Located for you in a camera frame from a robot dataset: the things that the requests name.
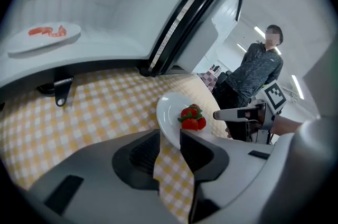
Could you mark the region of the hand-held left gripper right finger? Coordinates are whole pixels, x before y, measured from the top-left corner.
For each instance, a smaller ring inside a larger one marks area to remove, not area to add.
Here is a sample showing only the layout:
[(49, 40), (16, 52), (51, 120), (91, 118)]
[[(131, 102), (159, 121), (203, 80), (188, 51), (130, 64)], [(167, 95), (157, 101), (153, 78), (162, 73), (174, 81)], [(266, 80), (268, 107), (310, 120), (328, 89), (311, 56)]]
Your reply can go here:
[(194, 177), (188, 223), (195, 224), (227, 206), (248, 187), (273, 147), (181, 130), (180, 151)]

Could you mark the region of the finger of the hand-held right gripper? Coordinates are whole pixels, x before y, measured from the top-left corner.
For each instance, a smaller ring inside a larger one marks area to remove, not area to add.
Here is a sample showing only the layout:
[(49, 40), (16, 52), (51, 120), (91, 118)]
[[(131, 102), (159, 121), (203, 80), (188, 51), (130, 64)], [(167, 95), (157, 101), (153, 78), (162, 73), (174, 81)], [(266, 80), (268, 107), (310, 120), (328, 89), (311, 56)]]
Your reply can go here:
[(245, 122), (248, 120), (258, 120), (259, 114), (266, 108), (266, 103), (262, 102), (242, 108), (223, 109), (213, 113), (213, 118), (224, 122)]
[(246, 140), (246, 122), (226, 122), (226, 132), (235, 140)]

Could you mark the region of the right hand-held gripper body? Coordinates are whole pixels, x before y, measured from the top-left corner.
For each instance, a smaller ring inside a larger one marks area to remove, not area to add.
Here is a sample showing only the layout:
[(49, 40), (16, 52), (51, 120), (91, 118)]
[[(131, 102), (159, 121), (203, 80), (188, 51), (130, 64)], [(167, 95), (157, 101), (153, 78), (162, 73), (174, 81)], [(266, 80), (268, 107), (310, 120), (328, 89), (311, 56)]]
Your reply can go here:
[(278, 85), (273, 81), (264, 85), (257, 94), (249, 101), (247, 108), (250, 108), (250, 118), (247, 122), (258, 124), (256, 132), (250, 131), (249, 140), (257, 144), (269, 144), (271, 141), (271, 128), (276, 115), (281, 113), (287, 99)]

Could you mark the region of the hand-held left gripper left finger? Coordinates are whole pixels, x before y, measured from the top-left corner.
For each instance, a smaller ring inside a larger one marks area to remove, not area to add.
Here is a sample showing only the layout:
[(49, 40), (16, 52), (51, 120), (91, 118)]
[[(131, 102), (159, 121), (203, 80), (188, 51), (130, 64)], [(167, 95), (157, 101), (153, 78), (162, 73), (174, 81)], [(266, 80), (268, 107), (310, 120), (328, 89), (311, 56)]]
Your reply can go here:
[(23, 195), (46, 224), (180, 224), (159, 197), (159, 130), (88, 145)]

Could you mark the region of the red strawberries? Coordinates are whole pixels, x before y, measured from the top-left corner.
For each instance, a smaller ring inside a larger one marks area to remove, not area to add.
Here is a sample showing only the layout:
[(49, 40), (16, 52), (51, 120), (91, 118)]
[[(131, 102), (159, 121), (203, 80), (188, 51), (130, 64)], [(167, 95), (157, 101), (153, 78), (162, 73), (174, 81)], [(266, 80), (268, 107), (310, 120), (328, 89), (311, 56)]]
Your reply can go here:
[(191, 104), (184, 108), (177, 120), (181, 123), (181, 128), (185, 130), (199, 131), (206, 127), (206, 119), (197, 104)]

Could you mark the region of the white plate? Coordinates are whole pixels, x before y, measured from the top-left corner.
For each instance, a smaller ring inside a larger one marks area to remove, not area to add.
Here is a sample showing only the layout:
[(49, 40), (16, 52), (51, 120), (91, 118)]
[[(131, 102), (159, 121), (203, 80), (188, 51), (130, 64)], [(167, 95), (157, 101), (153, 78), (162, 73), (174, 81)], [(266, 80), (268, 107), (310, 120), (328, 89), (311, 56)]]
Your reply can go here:
[[(180, 149), (181, 147), (180, 132), (181, 130), (185, 130), (181, 128), (181, 123), (177, 119), (180, 117), (181, 111), (191, 104), (197, 103), (178, 92), (169, 92), (164, 94), (157, 103), (156, 116), (160, 129), (168, 141), (177, 149)], [(202, 115), (206, 119), (206, 113), (204, 111), (202, 111)], [(203, 130), (186, 131), (195, 135), (206, 137), (211, 135), (211, 126), (206, 119), (206, 127)]]
[[(37, 27), (51, 27), (53, 28), (53, 33), (55, 33), (58, 31), (60, 25), (62, 25), (66, 29), (67, 31), (66, 36), (53, 38), (50, 37), (48, 34), (35, 34), (35, 35), (28, 34), (29, 30)], [(41, 23), (29, 27), (27, 29), (24, 29), (16, 33), (11, 38), (9, 38), (6, 41), (6, 51), (8, 54), (19, 54), (29, 52), (32, 50), (44, 48), (74, 38), (78, 36), (80, 32), (81, 27), (74, 23), (69, 23), (65, 21)]]

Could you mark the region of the black mini fridge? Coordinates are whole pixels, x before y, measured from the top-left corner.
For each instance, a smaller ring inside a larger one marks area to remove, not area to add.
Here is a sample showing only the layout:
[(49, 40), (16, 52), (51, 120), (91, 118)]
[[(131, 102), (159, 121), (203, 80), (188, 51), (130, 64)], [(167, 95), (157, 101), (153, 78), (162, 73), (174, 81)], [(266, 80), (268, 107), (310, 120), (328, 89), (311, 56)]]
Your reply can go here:
[[(12, 0), (0, 21), (0, 101), (75, 75), (138, 67), (204, 73), (237, 25), (243, 0)], [(58, 44), (8, 54), (6, 41), (48, 22), (81, 27)]]

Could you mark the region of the person's right forearm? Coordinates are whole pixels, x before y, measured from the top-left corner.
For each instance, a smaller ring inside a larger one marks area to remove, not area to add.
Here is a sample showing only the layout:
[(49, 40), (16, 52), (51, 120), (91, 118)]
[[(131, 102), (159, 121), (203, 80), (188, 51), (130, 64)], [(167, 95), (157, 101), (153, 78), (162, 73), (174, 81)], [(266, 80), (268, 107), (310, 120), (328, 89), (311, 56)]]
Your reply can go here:
[(274, 135), (282, 136), (296, 132), (302, 124), (303, 123), (276, 115), (270, 132)]

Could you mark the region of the purple checkered tablecloth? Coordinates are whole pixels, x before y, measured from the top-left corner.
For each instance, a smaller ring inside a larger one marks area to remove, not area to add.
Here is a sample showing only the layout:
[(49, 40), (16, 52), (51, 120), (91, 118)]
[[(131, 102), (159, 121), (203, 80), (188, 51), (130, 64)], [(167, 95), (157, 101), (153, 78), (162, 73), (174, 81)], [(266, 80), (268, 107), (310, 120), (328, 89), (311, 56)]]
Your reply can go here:
[(210, 69), (206, 73), (199, 73), (198, 76), (209, 89), (209, 91), (212, 92), (217, 83), (218, 74)]

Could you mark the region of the yellow checkered round table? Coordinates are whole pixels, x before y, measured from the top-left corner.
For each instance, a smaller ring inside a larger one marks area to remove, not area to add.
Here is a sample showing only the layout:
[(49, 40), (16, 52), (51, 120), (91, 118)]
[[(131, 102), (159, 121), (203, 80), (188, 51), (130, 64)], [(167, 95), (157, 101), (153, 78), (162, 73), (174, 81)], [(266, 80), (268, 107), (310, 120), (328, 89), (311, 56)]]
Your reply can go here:
[[(121, 69), (76, 76), (64, 107), (37, 91), (7, 101), (0, 111), (0, 160), (13, 183), (28, 190), (47, 171), (88, 145), (128, 134), (159, 129), (156, 106), (168, 92), (190, 98), (188, 105), (203, 110), (211, 134), (224, 136), (223, 122), (214, 122), (219, 105), (195, 74), (142, 77), (136, 70)], [(159, 181), (159, 207), (163, 220), (149, 224), (188, 224), (193, 200), (193, 174), (181, 152), (161, 134), (154, 179)], [(68, 224), (141, 224), (144, 220), (104, 217), (98, 209), (80, 209), (93, 219)]]

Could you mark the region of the black fridge latch tab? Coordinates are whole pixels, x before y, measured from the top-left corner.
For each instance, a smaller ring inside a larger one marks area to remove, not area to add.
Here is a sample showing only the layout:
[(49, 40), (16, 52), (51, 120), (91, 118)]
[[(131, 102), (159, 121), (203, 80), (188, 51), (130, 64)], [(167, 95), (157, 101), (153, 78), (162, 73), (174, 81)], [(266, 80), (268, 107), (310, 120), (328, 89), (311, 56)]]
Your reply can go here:
[(54, 82), (54, 97), (58, 107), (63, 107), (67, 102), (72, 83), (73, 77)]

